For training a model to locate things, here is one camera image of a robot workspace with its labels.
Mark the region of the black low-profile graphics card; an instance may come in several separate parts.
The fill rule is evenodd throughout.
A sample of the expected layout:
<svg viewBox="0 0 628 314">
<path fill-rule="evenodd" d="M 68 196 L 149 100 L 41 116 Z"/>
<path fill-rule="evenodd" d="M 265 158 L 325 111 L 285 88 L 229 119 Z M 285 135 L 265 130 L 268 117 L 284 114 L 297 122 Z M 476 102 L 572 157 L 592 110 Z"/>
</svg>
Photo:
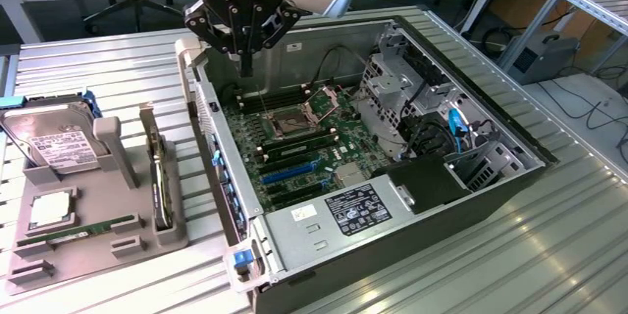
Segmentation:
<svg viewBox="0 0 628 314">
<path fill-rule="evenodd" d="M 173 217 L 169 195 L 169 178 L 165 172 L 168 154 L 165 141 L 157 129 L 153 110 L 154 107 L 152 102 L 141 103 L 140 121 L 146 135 L 154 226 L 157 231 L 161 231 L 173 227 Z"/>
</svg>

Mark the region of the metal socket cover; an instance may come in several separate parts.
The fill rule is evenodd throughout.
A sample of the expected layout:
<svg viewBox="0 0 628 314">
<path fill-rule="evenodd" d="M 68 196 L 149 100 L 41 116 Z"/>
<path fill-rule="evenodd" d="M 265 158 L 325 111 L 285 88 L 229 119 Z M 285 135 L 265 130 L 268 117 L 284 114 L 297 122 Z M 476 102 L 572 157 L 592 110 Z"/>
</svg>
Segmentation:
<svg viewBox="0 0 628 314">
<path fill-rule="evenodd" d="M 318 125 L 340 107 L 334 90 L 329 86 L 317 89 L 302 103 L 302 113 L 312 125 Z"/>
</svg>

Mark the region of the thin locking lever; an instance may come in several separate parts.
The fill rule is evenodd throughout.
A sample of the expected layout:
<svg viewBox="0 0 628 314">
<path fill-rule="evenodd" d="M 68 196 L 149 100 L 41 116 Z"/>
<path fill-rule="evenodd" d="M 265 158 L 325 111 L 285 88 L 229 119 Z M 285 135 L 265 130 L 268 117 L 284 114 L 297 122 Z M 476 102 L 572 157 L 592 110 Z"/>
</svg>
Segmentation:
<svg viewBox="0 0 628 314">
<path fill-rule="evenodd" d="M 257 89 L 257 94 L 258 94 L 258 99 L 260 99 L 260 102 L 261 102 L 261 108 L 262 108 L 262 112 L 264 112 L 264 118 L 272 118 L 272 114 L 269 114 L 269 111 L 266 109 L 266 105 L 265 105 L 265 99 L 264 99 L 264 93 L 261 91 L 261 88 L 260 86 L 256 84 L 256 89 Z"/>
</svg>

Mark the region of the silver disk bay cage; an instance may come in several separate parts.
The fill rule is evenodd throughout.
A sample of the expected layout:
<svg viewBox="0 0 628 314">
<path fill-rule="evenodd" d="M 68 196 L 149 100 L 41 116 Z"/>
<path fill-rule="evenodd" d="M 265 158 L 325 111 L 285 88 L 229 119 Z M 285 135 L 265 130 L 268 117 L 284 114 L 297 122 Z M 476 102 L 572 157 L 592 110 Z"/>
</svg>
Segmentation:
<svg viewBox="0 0 628 314">
<path fill-rule="evenodd" d="M 368 105 L 392 118 L 436 112 L 458 89 L 448 77 L 442 83 L 429 84 L 401 56 L 381 53 L 369 56 L 361 87 Z"/>
</svg>

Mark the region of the CPU socket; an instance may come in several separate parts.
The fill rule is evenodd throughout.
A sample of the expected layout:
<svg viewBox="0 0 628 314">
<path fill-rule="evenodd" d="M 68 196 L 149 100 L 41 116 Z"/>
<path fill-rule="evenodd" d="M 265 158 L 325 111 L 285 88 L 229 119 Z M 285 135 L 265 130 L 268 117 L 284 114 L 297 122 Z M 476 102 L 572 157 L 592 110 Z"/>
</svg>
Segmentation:
<svg viewBox="0 0 628 314">
<path fill-rule="evenodd" d="M 269 138 L 274 140 L 316 130 L 316 126 L 300 106 L 268 112 L 264 116 L 264 123 Z"/>
</svg>

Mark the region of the blue disk caddy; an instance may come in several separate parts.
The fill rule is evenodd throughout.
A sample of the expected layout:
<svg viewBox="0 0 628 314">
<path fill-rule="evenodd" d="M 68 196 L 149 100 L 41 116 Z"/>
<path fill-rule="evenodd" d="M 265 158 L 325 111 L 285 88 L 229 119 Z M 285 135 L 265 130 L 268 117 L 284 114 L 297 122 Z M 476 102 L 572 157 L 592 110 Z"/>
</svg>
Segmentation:
<svg viewBox="0 0 628 314">
<path fill-rule="evenodd" d="M 94 94 L 89 90 L 48 96 L 0 98 L 0 123 L 76 123 L 101 118 Z"/>
</svg>

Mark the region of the green motherboard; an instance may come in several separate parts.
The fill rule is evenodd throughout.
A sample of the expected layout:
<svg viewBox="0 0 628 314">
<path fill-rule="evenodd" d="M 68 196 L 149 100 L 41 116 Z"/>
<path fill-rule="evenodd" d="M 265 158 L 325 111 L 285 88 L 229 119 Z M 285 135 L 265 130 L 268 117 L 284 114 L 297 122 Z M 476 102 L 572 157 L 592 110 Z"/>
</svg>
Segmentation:
<svg viewBox="0 0 628 314">
<path fill-rule="evenodd" d="M 232 137 L 234 139 L 236 147 L 242 158 L 246 174 L 250 179 L 250 184 L 256 192 L 258 202 L 264 211 L 266 212 L 277 211 L 273 208 L 273 201 L 265 192 L 268 187 L 274 185 L 288 185 L 296 187 L 314 182 L 321 182 L 321 189 L 325 193 L 329 193 L 344 188 L 334 178 L 334 170 L 338 166 L 356 162 L 360 169 L 362 170 L 362 173 L 365 174 L 365 177 L 368 178 L 373 170 L 385 165 L 388 162 L 388 158 L 384 155 L 382 149 L 377 145 L 377 138 L 369 133 L 369 130 L 366 129 L 366 126 L 361 120 L 361 115 L 357 111 L 358 104 L 361 102 L 360 99 L 350 96 L 340 86 L 334 85 L 321 85 L 317 88 L 302 86 L 301 88 L 305 90 L 308 98 L 322 86 L 329 86 L 334 90 L 340 107 L 318 125 L 314 125 L 316 130 L 309 132 L 316 132 L 318 130 L 334 127 L 337 132 L 330 135 L 338 135 L 340 141 L 334 146 L 293 156 L 308 157 L 310 161 L 305 164 L 316 164 L 317 168 L 314 171 L 268 185 L 261 183 L 261 178 L 264 176 L 274 174 L 276 172 L 286 171 L 289 168 L 298 167 L 300 165 L 284 168 L 272 173 L 258 173 L 258 167 L 262 167 L 265 164 L 274 162 L 264 163 L 261 158 L 264 151 L 257 151 L 256 147 L 262 143 L 269 143 L 278 140 L 269 138 L 264 123 L 264 112 L 246 115 L 240 112 L 237 102 L 237 98 L 240 96 L 234 98 L 225 108 L 225 119 L 228 122 L 228 127 L 232 130 Z"/>
</svg>

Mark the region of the black expansion slot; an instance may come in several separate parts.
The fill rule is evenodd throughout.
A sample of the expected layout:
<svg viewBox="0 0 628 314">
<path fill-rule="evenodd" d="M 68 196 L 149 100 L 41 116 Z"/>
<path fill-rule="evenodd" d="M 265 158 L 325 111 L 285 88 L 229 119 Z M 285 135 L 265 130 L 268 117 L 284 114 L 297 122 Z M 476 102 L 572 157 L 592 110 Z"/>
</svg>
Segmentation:
<svg viewBox="0 0 628 314">
<path fill-rule="evenodd" d="M 310 159 L 308 157 L 293 157 L 290 159 L 286 159 L 286 160 L 281 160 L 281 161 L 276 161 L 274 163 L 270 163 L 270 164 L 265 164 L 262 167 L 258 167 L 258 173 L 260 174 L 266 174 L 266 173 L 272 173 L 274 171 L 278 171 L 284 168 L 288 168 L 288 167 L 292 167 L 292 166 L 296 166 L 296 165 L 302 165 L 305 163 L 308 163 L 310 161 Z"/>
<path fill-rule="evenodd" d="M 304 186 L 274 185 L 265 189 L 266 195 L 270 199 L 294 198 L 305 196 L 318 191 L 322 187 L 321 182 L 314 182 Z"/>
<path fill-rule="evenodd" d="M 296 195 L 294 193 L 289 193 L 288 196 L 278 196 L 273 201 L 273 208 L 276 210 L 285 208 L 293 204 L 298 204 L 302 201 L 308 201 L 320 195 L 322 195 L 325 192 L 322 189 L 312 189 L 308 190 L 304 194 Z"/>
</svg>

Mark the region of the silver hard disk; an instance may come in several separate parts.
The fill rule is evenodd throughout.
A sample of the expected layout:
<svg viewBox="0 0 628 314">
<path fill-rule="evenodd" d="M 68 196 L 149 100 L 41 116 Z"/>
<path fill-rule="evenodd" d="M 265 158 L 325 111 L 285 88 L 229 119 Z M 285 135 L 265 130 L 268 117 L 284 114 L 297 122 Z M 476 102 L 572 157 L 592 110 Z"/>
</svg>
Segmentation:
<svg viewBox="0 0 628 314">
<path fill-rule="evenodd" d="M 109 153 L 93 133 L 98 117 L 85 98 L 56 97 L 0 109 L 0 129 L 33 166 L 72 174 L 97 168 Z"/>
</svg>

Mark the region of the silver chipset heat sink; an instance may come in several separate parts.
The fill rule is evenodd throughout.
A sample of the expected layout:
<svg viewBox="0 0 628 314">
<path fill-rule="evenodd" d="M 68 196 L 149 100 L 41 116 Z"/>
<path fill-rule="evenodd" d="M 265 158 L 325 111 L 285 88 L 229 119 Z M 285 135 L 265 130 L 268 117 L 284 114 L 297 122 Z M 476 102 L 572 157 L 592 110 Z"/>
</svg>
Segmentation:
<svg viewBox="0 0 628 314">
<path fill-rule="evenodd" d="M 365 174 L 360 169 L 356 162 L 346 163 L 337 167 L 334 170 L 336 181 L 344 186 L 348 187 L 366 180 Z"/>
</svg>

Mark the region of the black plastic fan shroud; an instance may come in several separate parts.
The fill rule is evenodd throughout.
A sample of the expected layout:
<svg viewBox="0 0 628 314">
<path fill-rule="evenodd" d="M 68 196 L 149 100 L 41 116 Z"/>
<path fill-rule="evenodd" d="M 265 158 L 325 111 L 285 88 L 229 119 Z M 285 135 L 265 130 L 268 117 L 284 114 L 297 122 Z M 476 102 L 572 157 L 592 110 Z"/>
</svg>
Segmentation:
<svg viewBox="0 0 628 314">
<path fill-rule="evenodd" d="M 444 158 L 437 155 L 412 157 L 392 163 L 377 168 L 370 177 L 381 175 L 388 175 L 392 184 L 406 191 L 414 201 L 410 205 L 414 214 L 472 194 L 453 177 Z"/>
</svg>

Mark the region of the grey computer tower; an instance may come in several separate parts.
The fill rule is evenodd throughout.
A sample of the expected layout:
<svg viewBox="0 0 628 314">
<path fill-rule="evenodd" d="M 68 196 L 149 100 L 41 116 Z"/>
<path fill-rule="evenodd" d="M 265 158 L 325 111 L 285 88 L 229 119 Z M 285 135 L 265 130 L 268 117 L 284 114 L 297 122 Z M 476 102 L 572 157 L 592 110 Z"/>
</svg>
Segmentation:
<svg viewBox="0 0 628 314">
<path fill-rule="evenodd" d="M 552 79 L 573 58 L 578 45 L 580 40 L 561 32 L 537 32 L 506 70 L 508 75 L 520 85 Z"/>
</svg>

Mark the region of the perforated metal case grille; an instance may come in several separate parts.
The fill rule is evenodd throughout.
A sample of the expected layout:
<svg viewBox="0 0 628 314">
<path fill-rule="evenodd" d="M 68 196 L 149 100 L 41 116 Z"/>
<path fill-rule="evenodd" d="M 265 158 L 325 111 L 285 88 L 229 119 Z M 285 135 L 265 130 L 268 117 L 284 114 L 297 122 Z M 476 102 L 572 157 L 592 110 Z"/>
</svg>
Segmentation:
<svg viewBox="0 0 628 314">
<path fill-rule="evenodd" d="M 498 141 L 489 141 L 462 153 L 452 153 L 444 157 L 444 161 L 472 192 L 489 186 L 501 177 L 524 171 L 521 161 Z"/>
</svg>

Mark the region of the blue clamp block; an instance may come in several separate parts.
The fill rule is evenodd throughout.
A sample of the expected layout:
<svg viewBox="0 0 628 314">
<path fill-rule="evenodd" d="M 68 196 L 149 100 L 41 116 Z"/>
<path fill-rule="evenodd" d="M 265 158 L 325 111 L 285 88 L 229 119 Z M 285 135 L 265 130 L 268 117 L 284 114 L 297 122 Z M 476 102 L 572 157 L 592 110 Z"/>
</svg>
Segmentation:
<svg viewBox="0 0 628 314">
<path fill-rule="evenodd" d="M 245 268 L 254 261 L 253 251 L 250 249 L 238 250 L 232 255 L 233 267 Z"/>
</svg>

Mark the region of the aluminium profile frame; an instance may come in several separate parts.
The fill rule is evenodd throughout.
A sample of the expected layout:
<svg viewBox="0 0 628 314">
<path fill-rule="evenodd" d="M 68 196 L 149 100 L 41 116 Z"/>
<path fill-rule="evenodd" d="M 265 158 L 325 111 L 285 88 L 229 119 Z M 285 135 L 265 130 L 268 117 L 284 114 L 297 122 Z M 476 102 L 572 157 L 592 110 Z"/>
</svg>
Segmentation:
<svg viewBox="0 0 628 314">
<path fill-rule="evenodd" d="M 526 42 L 530 39 L 534 32 L 541 28 L 541 23 L 548 16 L 552 8 L 558 0 L 546 0 L 540 11 L 537 12 L 533 20 L 525 28 L 525 31 L 520 38 L 514 41 L 513 46 L 504 52 L 500 59 L 498 66 L 502 71 L 508 71 L 514 64 Z M 622 37 L 622 42 L 613 46 L 613 49 L 618 48 L 625 42 L 628 42 L 628 0 L 564 0 L 570 4 L 576 10 L 589 14 L 597 21 L 609 26 Z"/>
</svg>

